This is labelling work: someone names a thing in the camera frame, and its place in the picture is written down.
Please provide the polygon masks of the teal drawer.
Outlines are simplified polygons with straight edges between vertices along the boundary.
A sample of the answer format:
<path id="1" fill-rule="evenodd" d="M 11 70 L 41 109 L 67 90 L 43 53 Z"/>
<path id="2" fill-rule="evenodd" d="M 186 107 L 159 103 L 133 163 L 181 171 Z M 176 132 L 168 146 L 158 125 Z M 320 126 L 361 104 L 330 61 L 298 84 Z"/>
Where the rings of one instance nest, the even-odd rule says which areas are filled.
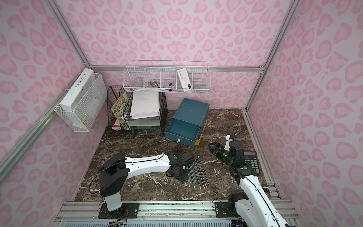
<path id="1" fill-rule="evenodd" d="M 172 119 L 164 134 L 166 138 L 172 141 L 195 147 L 195 142 L 199 138 L 202 130 L 203 126 Z"/>

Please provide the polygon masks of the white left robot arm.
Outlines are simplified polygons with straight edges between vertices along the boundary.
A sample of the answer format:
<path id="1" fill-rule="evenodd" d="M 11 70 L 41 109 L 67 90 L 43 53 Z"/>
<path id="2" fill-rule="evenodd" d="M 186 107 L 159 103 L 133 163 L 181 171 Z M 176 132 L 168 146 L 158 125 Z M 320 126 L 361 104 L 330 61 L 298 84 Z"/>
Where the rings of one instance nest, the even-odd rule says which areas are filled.
<path id="1" fill-rule="evenodd" d="M 144 158 L 124 157 L 118 153 L 99 167 L 97 176 L 100 194 L 104 197 L 108 211 L 116 211 L 123 206 L 121 189 L 126 180 L 155 172 L 167 173 L 180 182 L 185 181 L 195 161 L 191 152 L 176 154 L 171 151 Z"/>

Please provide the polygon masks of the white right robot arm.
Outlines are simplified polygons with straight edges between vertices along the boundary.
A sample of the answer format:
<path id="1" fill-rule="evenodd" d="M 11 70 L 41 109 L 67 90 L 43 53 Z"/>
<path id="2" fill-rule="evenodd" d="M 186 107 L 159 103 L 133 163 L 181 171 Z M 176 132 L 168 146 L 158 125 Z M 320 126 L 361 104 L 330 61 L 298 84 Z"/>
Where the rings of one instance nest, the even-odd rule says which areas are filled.
<path id="1" fill-rule="evenodd" d="M 209 151 L 228 167 L 231 177 L 243 192 L 228 198 L 229 212 L 240 216 L 248 227 L 288 227 L 268 198 L 257 177 L 255 165 L 245 157 L 242 144 L 237 140 L 209 143 Z"/>

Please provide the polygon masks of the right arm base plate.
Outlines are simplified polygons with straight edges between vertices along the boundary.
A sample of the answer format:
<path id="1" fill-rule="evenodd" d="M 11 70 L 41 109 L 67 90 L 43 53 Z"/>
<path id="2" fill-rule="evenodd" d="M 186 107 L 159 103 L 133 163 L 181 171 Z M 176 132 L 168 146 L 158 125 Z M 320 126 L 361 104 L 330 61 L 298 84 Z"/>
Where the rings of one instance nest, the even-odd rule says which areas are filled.
<path id="1" fill-rule="evenodd" d="M 212 207 L 215 209 L 217 218 L 240 218 L 238 214 L 229 209 L 228 202 L 214 201 Z"/>

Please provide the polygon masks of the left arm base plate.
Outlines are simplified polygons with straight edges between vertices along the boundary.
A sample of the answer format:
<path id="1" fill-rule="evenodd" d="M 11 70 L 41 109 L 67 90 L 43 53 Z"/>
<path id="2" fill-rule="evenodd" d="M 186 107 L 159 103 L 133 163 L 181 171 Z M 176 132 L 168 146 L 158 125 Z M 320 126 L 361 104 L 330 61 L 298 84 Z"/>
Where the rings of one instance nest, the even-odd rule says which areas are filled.
<path id="1" fill-rule="evenodd" d="M 109 211 L 106 203 L 100 207 L 98 219 L 124 219 L 137 218 L 140 204 L 136 202 L 123 203 L 121 208 L 115 211 Z"/>

